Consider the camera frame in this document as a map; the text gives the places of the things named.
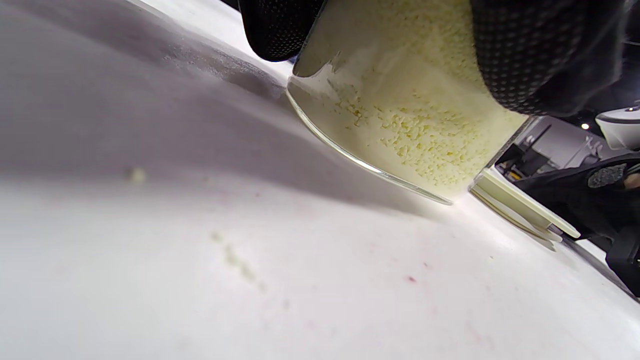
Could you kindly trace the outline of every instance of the black object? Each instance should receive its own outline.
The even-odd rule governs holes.
[[[587,123],[590,125],[587,131],[598,136],[603,136],[594,122],[598,114],[632,106],[636,99],[640,99],[640,3],[628,1],[628,8],[620,80],[590,98],[578,114],[561,118],[575,126]]]
[[[609,268],[640,297],[640,227],[625,227],[607,253]]]
[[[244,32],[253,51],[267,61],[296,56],[324,0],[239,0]]]
[[[524,150],[512,143],[507,150],[500,155],[500,158],[495,162],[496,164],[502,163],[515,163],[517,159],[520,159],[524,155]]]
[[[607,264],[640,297],[640,188],[625,189],[626,171],[640,154],[622,155],[579,168],[515,182],[533,199],[573,225],[580,238],[611,241]]]
[[[297,55],[323,0],[239,0],[253,51]],[[578,112],[621,72],[627,0],[471,0],[479,70],[493,97],[527,115]]]
[[[609,250],[611,250],[612,241],[606,236],[593,235],[589,238],[589,241],[604,252],[609,252]]]
[[[232,8],[236,9],[236,10],[240,10],[240,7],[238,6],[238,1],[237,0],[221,0],[223,3],[231,6]]]
[[[533,176],[543,165],[549,162],[549,158],[536,151],[527,151],[520,161],[515,163],[515,167],[525,177]]]

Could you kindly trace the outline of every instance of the white device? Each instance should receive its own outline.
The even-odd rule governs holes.
[[[610,148],[640,150],[640,104],[601,113],[596,122]]]

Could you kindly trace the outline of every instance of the white table surface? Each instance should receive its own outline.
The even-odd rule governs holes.
[[[0,4],[0,359],[640,357],[571,249],[339,158],[224,4],[147,3]]]

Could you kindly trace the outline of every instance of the gloved hand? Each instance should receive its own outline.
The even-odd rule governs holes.
[[[519,113],[578,112],[620,76],[633,1],[470,0],[485,85],[499,104]],[[269,61],[297,55],[322,3],[239,0],[252,49]]]

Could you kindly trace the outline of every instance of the pale yellow granules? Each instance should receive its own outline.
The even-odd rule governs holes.
[[[318,128],[391,174],[410,168],[420,178],[406,180],[446,197],[524,121],[483,84],[468,0],[329,0],[295,73],[336,115],[313,116]],[[376,164],[390,154],[392,165]]]
[[[141,167],[128,168],[127,180],[132,184],[143,184],[147,181],[147,172]]]

